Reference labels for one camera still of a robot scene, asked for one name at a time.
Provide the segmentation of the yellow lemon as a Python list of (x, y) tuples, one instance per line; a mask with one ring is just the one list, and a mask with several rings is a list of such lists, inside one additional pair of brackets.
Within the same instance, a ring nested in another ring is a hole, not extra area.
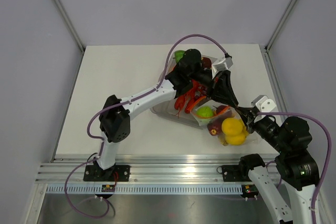
[(237, 135), (242, 133), (243, 124), (239, 119), (227, 118), (222, 123), (222, 131), (225, 135)]

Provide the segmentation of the clear zip bag orange zipper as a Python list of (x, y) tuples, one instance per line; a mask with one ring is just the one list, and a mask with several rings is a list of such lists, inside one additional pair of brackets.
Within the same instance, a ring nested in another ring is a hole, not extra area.
[(248, 133), (239, 114), (229, 105), (201, 97), (189, 107), (190, 114), (206, 132), (226, 146), (257, 144), (256, 134)]

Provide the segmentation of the light green wrinkled fruit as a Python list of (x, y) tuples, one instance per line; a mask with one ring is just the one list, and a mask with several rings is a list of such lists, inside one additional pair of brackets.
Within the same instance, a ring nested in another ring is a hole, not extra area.
[(201, 118), (211, 118), (214, 116), (214, 112), (209, 106), (202, 106), (196, 111), (197, 116)]

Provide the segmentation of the dark red round fruit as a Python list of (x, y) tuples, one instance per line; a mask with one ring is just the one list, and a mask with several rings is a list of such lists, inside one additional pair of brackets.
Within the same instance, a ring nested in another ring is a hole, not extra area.
[(217, 136), (222, 134), (222, 120), (215, 120), (207, 124), (208, 132), (211, 136)]

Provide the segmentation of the red apple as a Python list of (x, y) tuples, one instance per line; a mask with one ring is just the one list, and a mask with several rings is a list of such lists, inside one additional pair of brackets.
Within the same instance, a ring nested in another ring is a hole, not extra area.
[(215, 112), (216, 112), (216, 116), (219, 116), (225, 119), (234, 117), (234, 113), (231, 107), (227, 105), (218, 106)]

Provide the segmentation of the yellow banana bunch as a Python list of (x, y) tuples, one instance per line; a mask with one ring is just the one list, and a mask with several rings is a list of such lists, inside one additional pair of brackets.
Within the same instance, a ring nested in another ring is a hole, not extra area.
[(219, 138), (218, 140), (219, 140), (219, 142), (220, 142), (223, 146), (227, 146), (227, 145), (228, 145), (228, 143), (226, 142), (226, 140), (225, 140), (224, 138)]

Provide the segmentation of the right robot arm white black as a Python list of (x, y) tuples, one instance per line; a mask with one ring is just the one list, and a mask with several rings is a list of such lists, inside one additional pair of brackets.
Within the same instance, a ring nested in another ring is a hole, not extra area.
[(316, 123), (323, 130), (324, 125), (300, 113), (284, 113), (287, 118), (282, 125), (278, 125), (276, 112), (261, 112), (256, 107), (237, 107), (236, 111), (249, 130), (256, 132), (279, 153), (274, 162), (286, 185), (290, 206), (286, 205), (276, 186), (267, 178), (267, 165), (259, 154), (243, 156), (237, 165), (220, 166), (218, 170), (223, 180), (254, 184), (274, 223), (317, 223), (317, 199), (325, 172), (319, 172), (316, 161), (308, 151), (312, 135), (307, 121)]

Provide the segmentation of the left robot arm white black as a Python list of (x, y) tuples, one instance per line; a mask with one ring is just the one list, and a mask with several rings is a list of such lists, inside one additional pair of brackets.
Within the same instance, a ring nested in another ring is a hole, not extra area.
[(96, 158), (85, 168), (86, 182), (116, 182), (119, 178), (116, 167), (118, 145), (131, 133), (131, 121), (149, 108), (187, 94), (195, 82), (206, 88), (206, 97), (232, 108), (238, 100), (230, 82), (232, 57), (225, 53), (211, 67), (204, 66), (197, 49), (189, 49), (168, 74), (152, 88), (122, 99), (111, 95), (98, 113), (102, 135), (101, 149)]

